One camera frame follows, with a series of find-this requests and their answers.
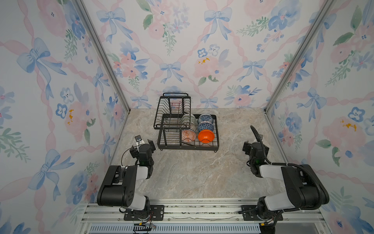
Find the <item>black wire dish rack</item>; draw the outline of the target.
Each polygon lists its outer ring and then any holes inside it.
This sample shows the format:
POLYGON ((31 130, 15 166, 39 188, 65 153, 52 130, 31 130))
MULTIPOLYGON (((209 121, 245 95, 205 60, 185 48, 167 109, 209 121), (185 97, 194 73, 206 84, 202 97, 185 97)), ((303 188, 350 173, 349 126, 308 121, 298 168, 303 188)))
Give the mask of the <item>black wire dish rack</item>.
POLYGON ((200 150, 213 151, 219 150, 219 134, 217 126, 217 117, 213 117, 213 126, 215 139, 210 143, 202 143, 198 140, 198 123, 195 131, 197 138, 194 142, 183 142, 181 139, 183 130, 190 130, 190 123, 183 124, 182 116, 185 114, 194 115, 198 121, 201 114, 191 112, 191 96, 187 93, 165 92, 159 98, 154 120, 154 129, 159 131, 157 145, 160 150, 200 150))

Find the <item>red geometric pattern bowl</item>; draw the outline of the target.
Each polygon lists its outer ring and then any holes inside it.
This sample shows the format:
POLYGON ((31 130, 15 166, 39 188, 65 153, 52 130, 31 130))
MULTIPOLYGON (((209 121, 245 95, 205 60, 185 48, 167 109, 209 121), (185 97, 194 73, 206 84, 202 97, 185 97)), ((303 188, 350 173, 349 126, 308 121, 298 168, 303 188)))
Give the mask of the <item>red geometric pattern bowl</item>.
POLYGON ((194 142, 197 138, 197 135, 194 131, 192 130, 183 130, 182 131, 182 136, 181 136, 181 139, 183 142, 187 142, 187 143, 190 143, 190 142, 194 142))

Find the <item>orange plastic bowl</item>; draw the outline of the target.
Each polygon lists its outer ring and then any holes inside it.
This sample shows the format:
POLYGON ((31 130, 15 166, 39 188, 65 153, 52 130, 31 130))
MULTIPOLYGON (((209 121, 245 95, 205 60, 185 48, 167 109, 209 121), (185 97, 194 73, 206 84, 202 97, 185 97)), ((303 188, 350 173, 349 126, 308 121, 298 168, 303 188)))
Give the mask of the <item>orange plastic bowl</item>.
POLYGON ((210 143, 215 139, 215 134, 213 131, 205 129, 199 132, 198 140, 202 143, 210 143))

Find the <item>green geometric pattern bowl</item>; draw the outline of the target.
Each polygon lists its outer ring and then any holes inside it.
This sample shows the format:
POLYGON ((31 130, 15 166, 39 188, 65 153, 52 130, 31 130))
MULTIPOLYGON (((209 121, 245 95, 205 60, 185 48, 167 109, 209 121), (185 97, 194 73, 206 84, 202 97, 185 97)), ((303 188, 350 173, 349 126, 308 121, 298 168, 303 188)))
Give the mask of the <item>green geometric pattern bowl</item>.
POLYGON ((193 124, 197 125, 197 119, 194 115, 185 114, 185 115, 182 116, 182 123, 183 124, 188 124, 188 123, 192 124, 193 123, 193 124))

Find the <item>blue triangle pattern bowl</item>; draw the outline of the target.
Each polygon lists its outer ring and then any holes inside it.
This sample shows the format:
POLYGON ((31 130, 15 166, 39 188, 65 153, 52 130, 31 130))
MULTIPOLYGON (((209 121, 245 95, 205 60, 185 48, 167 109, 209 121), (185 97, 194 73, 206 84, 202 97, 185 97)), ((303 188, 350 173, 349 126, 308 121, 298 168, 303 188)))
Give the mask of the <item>blue triangle pattern bowl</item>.
POLYGON ((201 122, 199 125, 198 125, 198 131, 201 132, 203 130, 210 130, 210 131, 214 131, 214 126, 212 123, 210 123, 209 121, 206 121, 206 122, 201 122))

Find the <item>brown white pattern bowl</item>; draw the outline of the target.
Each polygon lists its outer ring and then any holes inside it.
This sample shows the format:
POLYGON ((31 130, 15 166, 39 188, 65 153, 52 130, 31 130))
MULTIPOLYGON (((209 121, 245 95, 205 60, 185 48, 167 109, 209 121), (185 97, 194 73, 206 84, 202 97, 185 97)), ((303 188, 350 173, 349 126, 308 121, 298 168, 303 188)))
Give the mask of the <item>brown white pattern bowl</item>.
POLYGON ((190 123, 190 130, 192 130, 193 132, 195 132, 197 129, 196 125, 194 123, 190 123))

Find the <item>blue floral bowl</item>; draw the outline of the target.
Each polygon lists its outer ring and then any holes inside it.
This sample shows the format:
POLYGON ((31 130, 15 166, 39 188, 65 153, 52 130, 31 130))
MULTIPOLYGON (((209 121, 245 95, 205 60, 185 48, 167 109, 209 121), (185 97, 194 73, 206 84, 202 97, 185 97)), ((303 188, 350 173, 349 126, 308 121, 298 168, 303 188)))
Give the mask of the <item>blue floral bowl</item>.
POLYGON ((198 124, 203 122, 213 123, 213 117, 210 114, 201 114, 198 118, 198 124))

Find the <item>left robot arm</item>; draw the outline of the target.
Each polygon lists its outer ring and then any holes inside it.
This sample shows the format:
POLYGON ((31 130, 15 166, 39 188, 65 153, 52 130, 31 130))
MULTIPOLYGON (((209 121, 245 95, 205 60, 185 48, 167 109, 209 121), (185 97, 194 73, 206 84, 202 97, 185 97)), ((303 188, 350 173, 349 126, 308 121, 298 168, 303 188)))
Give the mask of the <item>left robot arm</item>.
POLYGON ((153 173, 153 152, 156 150, 153 141, 138 141, 136 147, 129 152, 136 159, 135 165, 109 166, 97 194, 99 206, 119 207, 121 213, 128 218, 144 220, 150 218, 151 205, 148 197, 135 191, 136 182, 149 179, 153 173))

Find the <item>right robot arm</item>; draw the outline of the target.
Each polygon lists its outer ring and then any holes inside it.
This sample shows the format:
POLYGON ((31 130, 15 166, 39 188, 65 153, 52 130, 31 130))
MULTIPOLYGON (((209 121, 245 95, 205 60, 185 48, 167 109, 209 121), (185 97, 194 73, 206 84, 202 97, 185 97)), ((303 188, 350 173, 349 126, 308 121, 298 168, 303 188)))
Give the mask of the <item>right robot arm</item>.
POLYGON ((245 218, 274 220, 284 212, 316 210, 329 203, 329 194, 310 165, 267 162, 269 148, 260 142, 246 141, 243 151, 249 156, 247 166, 254 176, 277 179, 285 186, 284 192, 259 198, 256 206, 243 205, 240 213, 245 218))

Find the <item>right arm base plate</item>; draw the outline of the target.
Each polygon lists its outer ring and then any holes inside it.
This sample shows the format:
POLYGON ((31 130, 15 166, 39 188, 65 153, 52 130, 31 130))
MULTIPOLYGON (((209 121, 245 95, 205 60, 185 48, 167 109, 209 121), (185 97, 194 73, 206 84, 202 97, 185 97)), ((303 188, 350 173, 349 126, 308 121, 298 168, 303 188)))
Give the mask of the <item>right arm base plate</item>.
POLYGON ((277 211, 270 211, 257 205, 242 205, 239 214, 242 214, 244 221, 274 221, 277 211))

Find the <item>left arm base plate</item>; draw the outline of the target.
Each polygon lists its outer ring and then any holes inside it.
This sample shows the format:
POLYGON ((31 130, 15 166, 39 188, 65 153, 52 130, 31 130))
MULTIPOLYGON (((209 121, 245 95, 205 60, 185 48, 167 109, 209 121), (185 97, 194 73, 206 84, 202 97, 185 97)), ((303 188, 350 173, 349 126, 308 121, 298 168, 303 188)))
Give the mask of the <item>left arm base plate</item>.
POLYGON ((124 212, 125 221, 163 221, 164 205, 146 206, 144 210, 126 209, 124 212))

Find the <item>aluminium mounting rail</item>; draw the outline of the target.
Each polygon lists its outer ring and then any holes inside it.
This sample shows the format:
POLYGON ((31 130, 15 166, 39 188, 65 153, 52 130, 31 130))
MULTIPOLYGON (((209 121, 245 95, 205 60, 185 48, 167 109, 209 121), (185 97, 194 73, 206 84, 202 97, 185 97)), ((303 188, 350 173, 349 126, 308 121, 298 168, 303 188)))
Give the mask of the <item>aluminium mounting rail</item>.
POLYGON ((254 207, 253 199, 156 199, 163 220, 143 226, 125 221, 117 207, 89 205, 78 234, 266 234, 262 220, 241 214, 241 206, 254 207))

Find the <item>left aluminium corner post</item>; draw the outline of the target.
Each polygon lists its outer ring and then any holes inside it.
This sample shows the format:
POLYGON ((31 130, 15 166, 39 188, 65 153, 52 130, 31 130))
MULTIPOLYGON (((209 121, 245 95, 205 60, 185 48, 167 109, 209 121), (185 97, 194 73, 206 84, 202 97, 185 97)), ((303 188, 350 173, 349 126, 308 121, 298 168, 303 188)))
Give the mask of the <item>left aluminium corner post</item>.
POLYGON ((99 35, 95 29, 95 26, 89 16, 89 13, 85 7, 85 4, 81 0, 72 0, 74 7, 77 9, 78 15, 81 17, 82 23, 85 26, 88 35, 90 36, 93 46, 98 54, 99 59, 101 60, 105 71, 109 76, 109 80, 112 82, 114 86, 114 90, 116 91, 119 100, 123 107, 126 110, 126 113, 129 114, 131 109, 125 99, 125 95, 121 89, 120 83, 117 80, 115 73, 110 65, 109 59, 105 53, 104 47, 100 41, 99 35))

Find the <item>aluminium corner post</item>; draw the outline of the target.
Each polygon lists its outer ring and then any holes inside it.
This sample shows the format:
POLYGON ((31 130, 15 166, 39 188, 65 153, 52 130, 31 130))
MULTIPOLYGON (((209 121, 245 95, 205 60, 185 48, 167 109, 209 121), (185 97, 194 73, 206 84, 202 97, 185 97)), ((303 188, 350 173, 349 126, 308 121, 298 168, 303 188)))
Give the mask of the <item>aluminium corner post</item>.
POLYGON ((269 102, 267 103, 264 111, 266 114, 271 112, 272 107, 275 105, 278 96, 284 89, 285 85, 288 83, 288 80, 292 73, 295 71, 297 65, 299 64, 300 60, 303 58, 305 53, 307 52, 311 41, 317 35, 319 29, 323 25, 323 22, 328 17, 329 12, 331 11, 332 6, 334 5, 335 1, 327 0, 322 3, 320 10, 316 14, 314 22, 309 27, 307 33, 305 34, 305 38, 302 43, 299 45, 297 51, 294 54, 293 59, 290 62, 289 68, 286 69, 284 76, 280 79, 280 82, 276 86, 274 93, 271 95, 269 102))
POLYGON ((120 83, 117 80, 115 73, 110 65, 109 59, 105 53, 104 47, 100 41, 99 35, 95 29, 95 26, 89 16, 89 13, 85 7, 85 4, 81 0, 72 0, 74 7, 77 9, 78 15, 81 17, 82 23, 85 26, 88 35, 90 36, 93 46, 98 54, 99 59, 101 60, 105 71, 109 76, 109 80, 112 82, 114 86, 114 90, 116 91, 119 100, 123 107, 126 110, 126 113, 129 114, 131 109, 125 99, 125 95, 121 89, 120 83))

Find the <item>right aluminium corner post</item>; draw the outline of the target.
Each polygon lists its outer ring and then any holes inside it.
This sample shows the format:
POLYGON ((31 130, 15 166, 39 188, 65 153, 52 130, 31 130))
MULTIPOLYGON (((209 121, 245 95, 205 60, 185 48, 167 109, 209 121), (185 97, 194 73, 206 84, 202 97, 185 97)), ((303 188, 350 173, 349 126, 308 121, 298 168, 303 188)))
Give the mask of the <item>right aluminium corner post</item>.
POLYGON ((299 64, 300 60, 303 58, 305 53, 307 52, 311 41, 317 35, 319 29, 323 25, 323 22, 328 17, 329 12, 331 11, 332 6, 334 5, 335 1, 327 0, 322 3, 320 10, 316 14, 314 22, 309 27, 307 33, 305 34, 305 38, 302 43, 299 45, 297 51, 294 54, 293 59, 290 62, 289 68, 286 69, 284 76, 280 79, 280 82, 276 86, 274 93, 271 95, 269 102, 267 103, 264 111, 266 114, 271 112, 272 107, 275 105, 278 96, 284 89, 285 85, 288 83, 288 80, 292 73, 295 71, 297 65, 299 64))

